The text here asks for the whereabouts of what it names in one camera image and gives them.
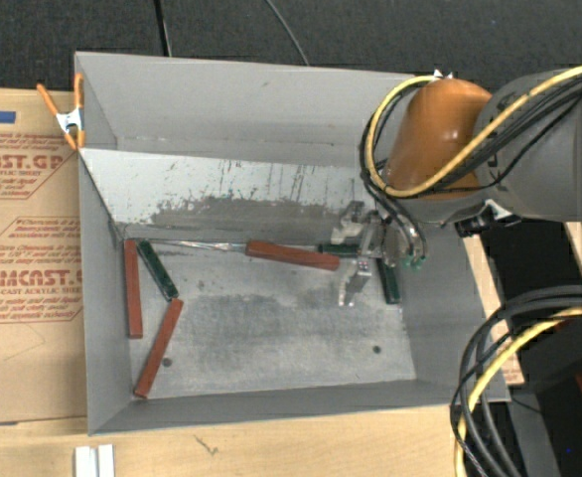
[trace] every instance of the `white plastic piece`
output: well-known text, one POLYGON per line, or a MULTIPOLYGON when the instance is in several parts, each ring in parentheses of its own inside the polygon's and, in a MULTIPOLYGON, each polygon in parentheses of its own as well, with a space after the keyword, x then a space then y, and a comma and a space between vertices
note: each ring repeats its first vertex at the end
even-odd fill
POLYGON ((74 477, 114 477, 114 446, 76 447, 74 477))
POLYGON ((96 451, 98 477, 114 477, 114 445, 99 445, 96 451))

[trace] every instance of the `red stick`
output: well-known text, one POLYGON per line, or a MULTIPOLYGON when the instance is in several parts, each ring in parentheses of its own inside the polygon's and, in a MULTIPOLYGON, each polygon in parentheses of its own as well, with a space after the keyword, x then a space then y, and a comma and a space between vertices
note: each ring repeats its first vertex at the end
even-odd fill
POLYGON ((159 329, 159 334, 154 341, 152 350, 150 350, 148 361, 145 363, 145 368, 143 369, 143 373, 141 373, 141 378, 139 378, 136 388, 134 389, 135 396, 147 399, 150 394, 152 384, 154 383, 156 374, 159 371, 161 361, 165 355, 165 350, 168 347, 168 343, 170 343, 170 338, 172 337, 176 323, 179 321, 182 309, 182 300, 173 298, 170 301, 168 310, 163 317, 163 323, 161 324, 161 329, 159 329))
POLYGON ((314 252, 311 250, 278 245, 277 243, 250 240, 244 253, 256 258, 272 259, 284 263, 324 268, 325 270, 337 270, 340 259, 334 254, 314 252))
POLYGON ((143 337, 143 317, 141 316, 141 289, 139 287, 139 262, 134 240, 123 243, 125 264, 125 290, 128 313, 128 336, 130 339, 143 337))

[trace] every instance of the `black cable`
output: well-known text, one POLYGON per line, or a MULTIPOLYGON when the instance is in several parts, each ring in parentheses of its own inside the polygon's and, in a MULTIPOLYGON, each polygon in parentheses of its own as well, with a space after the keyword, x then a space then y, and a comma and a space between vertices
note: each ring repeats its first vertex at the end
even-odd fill
POLYGON ((519 406, 522 406, 523 408, 526 408, 530 411, 533 411, 534 413, 538 413, 539 415, 542 415, 542 411, 540 411, 538 408, 534 408, 533 406, 529 406, 529 404, 525 404, 524 402, 516 399, 514 396, 511 397, 511 400, 513 402, 515 402, 516 404, 518 404, 519 406))
MULTIPOLYGON (((432 193, 434 193, 434 194, 465 193, 465 192, 483 191, 484 189, 489 189, 489 188, 494 187, 495 185, 499 184, 511 172, 511 170, 518 163, 518 161, 520 161, 522 156, 524 156, 532 146, 534 146, 538 141, 540 141, 540 139, 542 139, 545 136, 545 134, 547 134, 547 132, 549 132, 553 127, 555 127, 559 122, 561 122, 569 113, 571 113, 571 111, 573 111, 575 109, 576 105, 578 104, 578 102, 581 99, 582 99, 582 96, 578 95, 578 97, 574 100, 574 102, 572 104, 569 105, 569 107, 567 107, 556 118, 551 120, 547 125, 545 125, 540 130, 540 132, 538 134, 536 134, 536 136, 534 136, 529 142, 527 142, 522 147, 520 152, 518 152, 518 154, 516 154, 516 156, 510 161, 510 163, 503 170, 503 172, 501 174, 499 174, 496 177, 496 179, 493 182, 491 182, 490 184, 487 184, 485 186, 479 186, 479 187, 464 187, 464 188, 445 188, 445 187, 442 187, 441 189, 438 189, 437 186, 435 186, 435 187, 431 188, 432 193)), ((456 182, 456 181, 451 180, 451 181, 447 182, 447 184, 452 184, 454 182, 456 182)), ((429 192, 426 192, 425 194, 415 195, 414 198, 418 198, 420 196, 428 196, 429 194, 430 194, 429 192)))
MULTIPOLYGON (((397 104, 406 97, 409 93, 415 90, 416 87, 412 86, 409 87, 407 90, 400 92, 384 109, 384 111, 379 116, 379 121, 377 122, 377 133, 373 137, 373 144, 372 150, 377 146, 379 139, 381 137, 381 133, 383 128, 387 122, 387 120, 392 115, 392 112, 397 107, 397 104)), ((368 193, 374 198, 374 200, 379 203, 392 217, 392 219, 399 225, 401 230, 404 232, 406 237, 408 238, 408 254, 414 254, 414 238, 410 234, 410 231, 406 227, 405 223, 401 220, 402 218, 406 219, 408 223, 414 228, 414 230, 419 235, 419 239, 421 241, 421 259, 425 259, 428 255, 428 239, 425 236, 425 233, 421 230, 421 227, 416 222, 416 220, 409 214, 409 212, 394 198, 389 198, 385 195, 385 193, 374 184, 374 182, 370 179, 370 171, 365 165, 365 145, 366 141, 368 140, 368 129, 370 127, 370 120, 366 124, 364 129, 364 133, 362 134, 362 142, 360 143, 360 164, 362 165, 362 180, 364 181, 364 186, 368 193)), ((376 163, 375 167, 380 169, 385 165, 386 160, 383 159, 376 163)))
MULTIPOLYGON (((395 98, 394 105, 392 106, 391 110, 394 109, 394 107, 396 106, 396 102, 399 99, 401 99, 401 97, 395 98)), ((414 238, 410 234, 410 231, 408 230, 405 223, 401 219, 402 218, 406 219, 408 221, 408 223, 414 228, 414 230, 419 235, 419 239, 421 241, 421 259, 425 259, 428 255, 428 239, 426 238, 424 232, 421 230, 418 223, 412 218, 412 216, 410 216, 408 211, 400 203, 398 203, 396 200, 394 200, 392 198, 388 199, 387 196, 385 195, 385 193, 378 186, 376 186, 372 182, 372 180, 370 179, 370 171, 365 166, 365 160, 364 160, 365 144, 366 144, 366 141, 368 140, 369 126, 370 126, 370 120, 366 124, 366 127, 364 129, 364 133, 362 134, 362 142, 360 144, 360 164, 362 165, 361 176, 362 176, 362 180, 364 182, 364 186, 365 186, 366 190, 368 191, 368 193, 374 198, 374 200, 377 203, 379 203, 382 207, 385 208, 385 210, 390 214, 390 216, 399 225, 399 227, 401 228, 403 233, 408 238, 408 254, 409 255, 414 254, 414 238)))
POLYGON ((159 26, 159 35, 161 36, 161 49, 164 57, 172 57, 172 46, 170 45, 170 38, 168 37, 168 27, 165 24, 163 17, 163 6, 161 0, 154 1, 154 12, 156 14, 156 22, 159 26))
POLYGON ((508 145, 511 141, 518 138, 526 129, 533 125, 536 121, 539 121, 546 117, 549 113, 552 113, 562 105, 566 104, 572 99, 577 99, 582 93, 582 89, 575 90, 562 96, 563 93, 567 92, 572 88, 572 86, 582 82, 581 79, 576 79, 571 81, 568 85, 565 85, 558 89, 557 91, 550 93, 544 97, 541 101, 535 104, 532 108, 524 111, 523 114, 516 119, 508 128, 503 132, 494 137, 493 140, 487 141, 485 144, 481 145, 481 149, 477 149, 471 155, 471 157, 466 160, 461 166, 457 167, 454 171, 446 175, 442 180, 437 182, 434 186, 427 189, 426 191, 415 195, 415 197, 425 196, 430 193, 438 192, 449 192, 448 189, 442 191, 445 186, 454 184, 458 180, 462 179, 469 173, 473 172, 483 163, 488 161, 493 155, 495 155, 499 150, 508 145), (557 99, 556 102, 544 108, 541 108, 551 102, 553 99, 557 99))
POLYGON ((289 39, 291 39, 291 42, 293 42, 293 45, 295 46, 295 49, 300 54, 300 57, 302 57, 302 61, 304 62, 304 64, 307 67, 309 67, 310 66, 309 59, 307 59, 307 56, 304 54, 304 51, 302 50, 302 47, 300 46, 300 42, 296 39, 295 35, 293 34, 293 31, 291 30, 291 27, 289 27, 289 25, 287 25, 286 20, 284 19, 284 17, 280 13, 280 11, 278 11, 278 8, 275 6, 275 4, 273 3, 272 0, 264 0, 264 1, 269 6, 271 11, 273 11, 273 14, 275 14, 275 17, 278 19, 278 21, 280 22, 280 24, 282 25, 282 27, 286 31, 287 35, 289 36, 289 39))
MULTIPOLYGON (((508 302, 506 305, 498 309, 473 335, 468 343, 466 350, 461 359, 460 365, 460 377, 461 382, 458 387, 457 392, 461 398, 461 409, 464 416, 467 432, 470 434, 472 440, 475 442, 477 450, 483 455, 489 466, 497 473, 497 475, 505 476, 505 472, 497 463, 495 458, 490 453, 489 449, 485 446, 483 439, 481 438, 476 423, 473 419, 472 413, 470 412, 467 393, 467 378, 469 362, 471 356, 482 341, 486 339, 490 330, 494 325, 500 321, 506 320, 511 316, 527 313, 544 311, 545 309, 551 310, 561 310, 564 307, 574 307, 577 305, 582 305, 582 287, 580 286, 565 286, 557 288, 546 288, 543 290, 529 292, 528 294, 522 295, 512 301, 508 302)), ((477 362, 477 365, 473 370, 477 369, 483 363, 477 362)), ((453 397, 453 404, 456 402, 456 394, 453 397)))

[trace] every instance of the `yellow cable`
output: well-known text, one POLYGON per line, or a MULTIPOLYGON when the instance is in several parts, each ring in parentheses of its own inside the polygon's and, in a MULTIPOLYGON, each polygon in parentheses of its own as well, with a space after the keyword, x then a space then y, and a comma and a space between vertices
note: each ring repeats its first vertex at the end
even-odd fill
MULTIPOLYGON (((571 307, 569 309, 563 309, 562 311, 553 315, 554 318, 564 317, 564 316, 582 316, 582 307, 571 307)), ((548 320, 544 322, 538 322, 531 326, 523 333, 521 333, 517 338, 515 338, 507 347, 505 347, 499 354, 492 360, 492 362, 485 369, 483 374, 477 380, 474 389, 468 397, 468 408, 470 411, 474 411, 475 406, 479 397, 486 389, 494 375, 503 366, 503 363, 509 359, 513 354, 515 354, 520 348, 526 345, 529 341, 535 338, 538 334, 550 329, 551 327, 558 325, 561 320, 548 320)), ((459 434, 461 438, 465 440, 466 438, 466 421, 463 415, 459 420, 459 434)), ((467 477, 466 467, 463 461, 463 448, 457 441, 454 449, 454 464, 455 464, 455 474, 457 477, 467 477)))
POLYGON ((472 141, 470 141, 470 143, 468 143, 468 145, 466 145, 461 150, 461 152, 459 152, 454 158, 452 158, 435 175, 433 175, 425 182, 422 182, 418 186, 415 186, 411 189, 398 190, 393 188, 392 186, 387 185, 377 173, 372 154, 372 145, 374 142, 374 135, 376 133, 379 118, 381 117, 381 114, 386 109, 386 107, 390 104, 392 99, 408 86, 426 80, 435 80, 435 77, 418 77, 408 79, 404 83, 400 84, 398 87, 394 88, 386 96, 386 98, 379 105, 379 108, 375 111, 375 113, 372 115, 372 119, 370 120, 370 126, 368 128, 368 140, 366 141, 364 151, 365 152, 364 161, 370 173, 370 178, 372 179, 372 182, 388 196, 392 196, 394 198, 405 198, 408 196, 414 196, 418 195, 419 193, 422 193, 426 189, 429 189, 432 186, 434 186, 437 182, 439 182, 446 175, 448 175, 448 173, 456 169, 457 166, 459 166, 481 143, 483 143, 486 140, 486 138, 490 136, 490 134, 492 134, 492 131, 499 127, 512 113, 514 113, 517 109, 526 104, 529 100, 533 99, 540 93, 549 90, 550 88, 561 83, 562 81, 570 80, 571 78, 575 78, 580 75, 582 75, 582 66, 570 69, 568 71, 565 71, 564 73, 560 73, 559 75, 556 75, 542 82, 541 84, 535 86, 528 93, 524 93, 512 104, 510 104, 501 114, 499 114, 497 118, 490 122, 472 141))

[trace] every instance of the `orange clip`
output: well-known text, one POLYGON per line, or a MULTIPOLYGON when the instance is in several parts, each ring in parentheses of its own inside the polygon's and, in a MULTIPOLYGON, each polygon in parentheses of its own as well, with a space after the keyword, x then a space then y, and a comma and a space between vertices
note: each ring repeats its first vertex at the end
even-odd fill
POLYGON ((74 75, 74 110, 70 113, 60 113, 53 98, 41 83, 37 84, 37 91, 44 99, 44 103, 53 116, 57 119, 64 138, 72 150, 82 148, 85 144, 85 131, 83 130, 83 75, 74 75), (71 127, 76 127, 76 141, 69 133, 71 127))

